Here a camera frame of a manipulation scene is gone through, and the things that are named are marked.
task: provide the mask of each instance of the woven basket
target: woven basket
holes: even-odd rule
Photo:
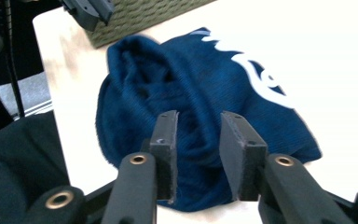
[[[94,32],[86,31],[94,48],[201,7],[214,0],[114,0],[115,11],[108,25],[99,22]]]

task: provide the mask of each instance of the dark blue towel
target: dark blue towel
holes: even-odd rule
[[[109,75],[99,95],[97,134],[116,167],[151,137],[158,114],[179,112],[177,200],[161,204],[180,211],[231,202],[218,152],[224,110],[244,116],[271,153],[302,162],[321,157],[282,90],[263,77],[263,67],[243,61],[240,52],[217,50],[216,41],[203,39],[209,34],[199,29],[161,45],[138,35],[122,39],[108,49]]]

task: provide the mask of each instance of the towel fabric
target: towel fabric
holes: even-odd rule
[[[244,116],[268,144],[302,162],[321,152],[280,87],[263,67],[201,28],[158,44],[128,36],[107,51],[109,75],[99,95],[96,128],[104,156],[116,167],[150,138],[158,114],[177,110],[177,192],[173,209],[193,212],[230,203],[219,157],[220,113]]]

